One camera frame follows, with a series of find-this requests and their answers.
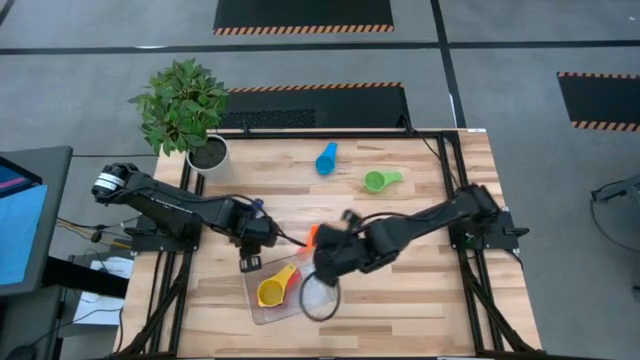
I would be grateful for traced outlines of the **white paper sheets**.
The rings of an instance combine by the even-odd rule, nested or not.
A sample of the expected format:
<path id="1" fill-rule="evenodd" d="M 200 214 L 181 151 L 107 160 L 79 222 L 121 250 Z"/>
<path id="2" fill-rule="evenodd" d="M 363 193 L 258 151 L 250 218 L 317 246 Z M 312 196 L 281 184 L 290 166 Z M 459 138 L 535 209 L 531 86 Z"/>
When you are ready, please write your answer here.
<path id="1" fill-rule="evenodd" d="M 106 260 L 93 260 L 92 270 L 105 270 L 121 278 L 131 277 L 134 261 L 123 257 L 109 257 Z M 83 325 L 118 325 L 120 310 L 124 300 L 83 291 L 76 308 L 73 323 Z"/>

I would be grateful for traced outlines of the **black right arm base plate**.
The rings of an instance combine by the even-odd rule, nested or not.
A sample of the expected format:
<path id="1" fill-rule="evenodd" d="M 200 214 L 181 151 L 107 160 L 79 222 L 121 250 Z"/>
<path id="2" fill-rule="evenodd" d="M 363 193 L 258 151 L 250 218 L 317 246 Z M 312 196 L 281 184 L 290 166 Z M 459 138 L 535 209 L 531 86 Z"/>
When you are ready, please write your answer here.
<path id="1" fill-rule="evenodd" d="M 518 239 L 529 232 L 528 228 L 515 227 L 511 213 L 499 211 L 485 218 L 468 219 L 449 228 L 450 246 L 467 250 L 514 250 Z"/>

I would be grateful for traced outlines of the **green leafy plant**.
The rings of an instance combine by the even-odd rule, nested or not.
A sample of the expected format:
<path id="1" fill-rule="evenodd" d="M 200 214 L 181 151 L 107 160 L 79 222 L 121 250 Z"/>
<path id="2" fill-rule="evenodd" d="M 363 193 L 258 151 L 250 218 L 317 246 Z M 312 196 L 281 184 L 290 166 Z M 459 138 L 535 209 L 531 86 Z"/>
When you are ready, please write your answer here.
<path id="1" fill-rule="evenodd" d="M 173 61 L 151 75 L 144 91 L 128 100 L 142 119 L 144 140 L 157 155 L 196 151 L 226 113 L 229 92 L 194 58 Z"/>

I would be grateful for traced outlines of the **cyan measuring cup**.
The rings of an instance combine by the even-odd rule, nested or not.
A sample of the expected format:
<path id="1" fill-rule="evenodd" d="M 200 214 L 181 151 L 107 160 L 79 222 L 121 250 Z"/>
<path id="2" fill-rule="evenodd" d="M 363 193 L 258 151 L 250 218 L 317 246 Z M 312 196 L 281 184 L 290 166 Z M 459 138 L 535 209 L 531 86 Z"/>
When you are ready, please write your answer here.
<path id="1" fill-rule="evenodd" d="M 315 169 L 319 175 L 331 174 L 336 166 L 337 144 L 329 142 L 324 151 L 316 158 Z"/>

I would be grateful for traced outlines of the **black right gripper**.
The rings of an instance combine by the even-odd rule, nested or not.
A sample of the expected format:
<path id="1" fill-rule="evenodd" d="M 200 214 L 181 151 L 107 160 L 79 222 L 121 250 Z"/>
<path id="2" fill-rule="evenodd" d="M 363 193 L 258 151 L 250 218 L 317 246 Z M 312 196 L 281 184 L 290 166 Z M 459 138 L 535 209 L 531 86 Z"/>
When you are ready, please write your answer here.
<path id="1" fill-rule="evenodd" d="M 372 261 L 364 241 L 348 230 L 321 224 L 314 243 L 315 276 L 327 286 L 335 286 L 340 276 L 361 270 Z"/>

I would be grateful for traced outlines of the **green measuring cup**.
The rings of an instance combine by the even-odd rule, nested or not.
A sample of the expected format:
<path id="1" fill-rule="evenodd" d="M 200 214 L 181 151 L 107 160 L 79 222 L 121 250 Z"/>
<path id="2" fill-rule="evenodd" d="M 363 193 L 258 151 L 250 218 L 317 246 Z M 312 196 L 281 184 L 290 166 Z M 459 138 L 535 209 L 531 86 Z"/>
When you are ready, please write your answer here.
<path id="1" fill-rule="evenodd" d="M 391 184 L 402 181 L 403 175 L 401 172 L 369 171 L 364 175 L 362 184 L 366 191 L 378 193 Z"/>

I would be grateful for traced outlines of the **black aluminium table frame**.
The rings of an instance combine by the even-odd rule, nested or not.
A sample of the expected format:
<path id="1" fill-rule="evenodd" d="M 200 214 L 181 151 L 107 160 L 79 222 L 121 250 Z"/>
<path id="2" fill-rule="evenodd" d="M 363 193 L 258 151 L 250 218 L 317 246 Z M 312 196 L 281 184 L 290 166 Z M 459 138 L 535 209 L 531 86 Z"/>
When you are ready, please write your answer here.
<path id="1" fill-rule="evenodd" d="M 208 197 L 262 199 L 265 213 L 285 233 L 262 250 L 262 265 L 307 251 L 313 225 L 344 229 L 346 210 L 362 217 L 412 215 L 477 184 L 506 211 L 483 131 L 224 131 L 223 138 L 231 156 L 228 181 L 188 174 L 180 154 L 161 156 L 154 179 Z M 336 166 L 319 175 L 315 161 L 329 142 L 337 144 Z M 368 192 L 362 180 L 369 171 L 401 172 L 403 181 Z M 238 249 L 204 226 L 196 250 L 163 262 L 152 254 L 136 256 L 115 355 L 119 360 L 539 356 L 520 265 L 501 249 L 452 248 L 450 227 L 410 242 L 376 271 L 340 276 L 338 303 L 326 317 L 298 314 L 257 325 Z"/>

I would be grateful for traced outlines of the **white plant pot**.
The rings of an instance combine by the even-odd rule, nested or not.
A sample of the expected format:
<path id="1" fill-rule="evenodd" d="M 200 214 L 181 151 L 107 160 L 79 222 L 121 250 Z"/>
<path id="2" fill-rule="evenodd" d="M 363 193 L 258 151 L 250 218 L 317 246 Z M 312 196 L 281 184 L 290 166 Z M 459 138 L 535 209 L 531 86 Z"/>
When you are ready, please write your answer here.
<path id="1" fill-rule="evenodd" d="M 212 182 L 226 182 L 232 175 L 229 145 L 219 135 L 211 135 L 203 146 L 189 150 L 186 160 L 192 169 Z"/>

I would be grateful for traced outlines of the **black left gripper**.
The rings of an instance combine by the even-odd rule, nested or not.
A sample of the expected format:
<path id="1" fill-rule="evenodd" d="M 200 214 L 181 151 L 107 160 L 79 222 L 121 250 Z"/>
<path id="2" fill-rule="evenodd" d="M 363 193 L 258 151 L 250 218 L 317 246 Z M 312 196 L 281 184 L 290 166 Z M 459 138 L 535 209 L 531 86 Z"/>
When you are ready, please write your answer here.
<path id="1" fill-rule="evenodd" d="M 236 247 L 243 245 L 273 247 L 276 243 L 276 223 L 262 210 L 253 208 L 253 201 L 243 202 L 231 198 L 234 221 L 229 229 L 229 241 Z M 239 268 L 241 273 L 260 270 L 261 250 L 240 248 Z"/>

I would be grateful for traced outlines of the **grey computer monitor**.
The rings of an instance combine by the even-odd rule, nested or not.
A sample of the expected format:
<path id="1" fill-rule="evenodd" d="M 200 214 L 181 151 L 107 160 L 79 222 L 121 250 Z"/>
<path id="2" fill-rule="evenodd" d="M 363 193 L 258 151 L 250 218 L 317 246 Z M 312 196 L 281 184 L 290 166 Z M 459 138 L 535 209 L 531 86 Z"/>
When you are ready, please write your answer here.
<path id="1" fill-rule="evenodd" d="M 43 184 L 48 186 L 24 280 L 17 284 L 0 285 L 0 297 L 32 292 L 41 286 L 72 154 L 73 149 L 67 145 L 0 151 L 0 158 L 38 175 Z"/>

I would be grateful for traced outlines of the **black mat with hazard stripe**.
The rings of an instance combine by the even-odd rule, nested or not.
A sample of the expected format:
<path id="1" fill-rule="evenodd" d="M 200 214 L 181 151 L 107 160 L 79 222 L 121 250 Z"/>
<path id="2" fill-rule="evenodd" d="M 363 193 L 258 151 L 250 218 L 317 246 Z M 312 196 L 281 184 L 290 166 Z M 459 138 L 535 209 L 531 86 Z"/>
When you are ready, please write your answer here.
<path id="1" fill-rule="evenodd" d="M 216 36 L 387 33 L 390 0 L 219 0 Z"/>
<path id="2" fill-rule="evenodd" d="M 640 75 L 557 72 L 571 125 L 640 133 Z"/>
<path id="3" fill-rule="evenodd" d="M 404 128 L 399 82 L 231 88 L 221 129 Z"/>

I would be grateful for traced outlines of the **black desk beam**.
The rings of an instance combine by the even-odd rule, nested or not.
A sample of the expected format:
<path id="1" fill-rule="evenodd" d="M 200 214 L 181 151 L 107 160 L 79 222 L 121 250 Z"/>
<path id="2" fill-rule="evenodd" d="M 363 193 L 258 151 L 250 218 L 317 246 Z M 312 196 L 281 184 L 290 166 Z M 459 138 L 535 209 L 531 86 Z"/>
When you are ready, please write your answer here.
<path id="1" fill-rule="evenodd" d="M 126 296 L 129 280 L 49 256 L 41 286 L 61 286 L 115 298 Z"/>

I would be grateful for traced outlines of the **clear plastic bin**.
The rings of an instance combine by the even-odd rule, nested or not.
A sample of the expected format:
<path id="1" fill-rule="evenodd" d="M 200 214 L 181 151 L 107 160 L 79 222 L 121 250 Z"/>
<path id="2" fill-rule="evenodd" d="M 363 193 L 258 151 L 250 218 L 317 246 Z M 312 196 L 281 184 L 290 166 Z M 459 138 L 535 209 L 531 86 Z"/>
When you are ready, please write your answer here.
<path id="1" fill-rule="evenodd" d="M 312 252 L 298 251 L 244 274 L 247 302 L 253 321 L 264 325 L 294 315 L 329 315 L 338 303 L 338 287 L 329 287 L 312 273 Z"/>

